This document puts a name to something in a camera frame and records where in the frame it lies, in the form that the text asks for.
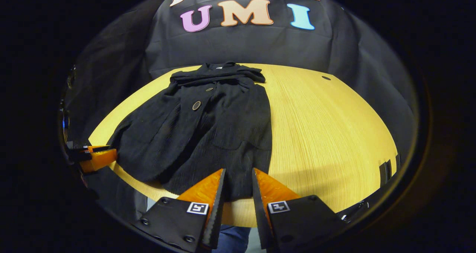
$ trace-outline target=light wood surface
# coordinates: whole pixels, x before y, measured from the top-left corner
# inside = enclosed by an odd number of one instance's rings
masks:
[[[270,176],[302,197],[316,194],[338,212],[380,187],[379,165],[390,159],[395,173],[397,151],[391,134],[370,105],[339,79],[295,67],[242,65],[262,69],[266,78],[261,85],[271,106]],[[168,87],[174,72],[197,68],[175,69],[142,87],[104,118],[90,143],[105,145],[124,117]],[[120,163],[109,168],[155,201],[177,197],[157,182],[135,180]],[[256,227],[252,198],[226,203],[222,223]]]

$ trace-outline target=pink letter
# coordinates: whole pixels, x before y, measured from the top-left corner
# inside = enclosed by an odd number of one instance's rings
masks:
[[[187,32],[196,32],[206,28],[210,23],[210,8],[211,5],[198,8],[199,12],[202,14],[202,22],[197,25],[194,25],[192,22],[192,14],[194,11],[189,11],[180,15],[183,22],[183,29]]]

